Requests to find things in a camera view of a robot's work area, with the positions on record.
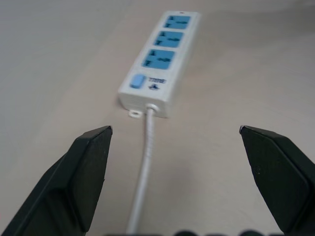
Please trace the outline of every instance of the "beige tabletop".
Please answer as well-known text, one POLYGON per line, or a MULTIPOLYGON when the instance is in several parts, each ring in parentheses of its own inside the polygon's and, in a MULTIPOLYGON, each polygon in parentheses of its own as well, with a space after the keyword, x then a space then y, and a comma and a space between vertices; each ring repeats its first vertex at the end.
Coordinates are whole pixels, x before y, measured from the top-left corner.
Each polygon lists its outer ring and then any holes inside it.
POLYGON ((280 231, 238 130, 288 136, 315 161, 313 1, 20 2, 0 3, 0 232, 73 140, 104 125, 114 133, 87 235, 124 232, 144 122, 128 117, 117 90, 166 10, 203 18, 172 116, 155 119, 140 232, 280 231))

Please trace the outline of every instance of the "white cable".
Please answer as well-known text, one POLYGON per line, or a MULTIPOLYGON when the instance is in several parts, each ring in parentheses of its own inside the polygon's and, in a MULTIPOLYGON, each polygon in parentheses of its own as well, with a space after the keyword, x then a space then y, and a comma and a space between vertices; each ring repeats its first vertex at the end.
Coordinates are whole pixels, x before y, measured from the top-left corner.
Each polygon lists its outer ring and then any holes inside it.
POLYGON ((153 115, 154 109, 147 109, 146 119, 146 139, 145 148, 141 165, 141 172, 138 179, 137 189, 133 199, 133 205, 129 216, 129 222, 126 230, 127 235, 133 235, 137 233, 139 219, 142 211, 142 205, 146 194, 147 183, 150 172, 151 156, 153 149, 153 137, 154 137, 154 122, 153 115))

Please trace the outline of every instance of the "blue switch button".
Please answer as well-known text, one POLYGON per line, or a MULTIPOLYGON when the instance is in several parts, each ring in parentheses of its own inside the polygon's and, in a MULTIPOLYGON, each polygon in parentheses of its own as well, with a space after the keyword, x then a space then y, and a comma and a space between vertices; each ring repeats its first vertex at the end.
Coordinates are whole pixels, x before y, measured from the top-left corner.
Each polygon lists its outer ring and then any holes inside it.
POLYGON ((136 74, 133 76, 131 83, 130 83, 130 87, 134 88, 134 89, 140 89, 144 83, 144 81, 146 80, 146 76, 143 74, 136 74))

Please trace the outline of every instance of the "white power strip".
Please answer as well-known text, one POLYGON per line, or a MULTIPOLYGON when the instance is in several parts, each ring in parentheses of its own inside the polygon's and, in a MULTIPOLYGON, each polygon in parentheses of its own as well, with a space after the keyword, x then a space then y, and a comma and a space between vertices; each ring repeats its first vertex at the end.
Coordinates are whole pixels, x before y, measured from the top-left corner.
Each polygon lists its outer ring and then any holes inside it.
POLYGON ((149 104, 156 116, 170 116, 199 22, 197 12, 167 11, 161 17, 119 89, 131 114, 146 112, 149 104))

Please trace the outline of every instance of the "blue outlet faceplate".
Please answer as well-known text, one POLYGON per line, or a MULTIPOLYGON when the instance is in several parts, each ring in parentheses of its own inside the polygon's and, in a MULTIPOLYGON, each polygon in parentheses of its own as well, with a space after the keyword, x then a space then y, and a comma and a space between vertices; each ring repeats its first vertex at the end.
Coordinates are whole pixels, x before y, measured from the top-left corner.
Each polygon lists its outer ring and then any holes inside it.
POLYGON ((158 33, 158 37, 154 41, 154 45, 177 48, 182 37, 183 33, 181 32, 161 31, 158 33))
POLYGON ((150 50, 142 62, 142 66, 166 70, 169 68, 175 52, 164 50, 150 50))
POLYGON ((169 16, 164 24, 165 28, 170 29, 186 29, 190 20, 190 16, 169 16))

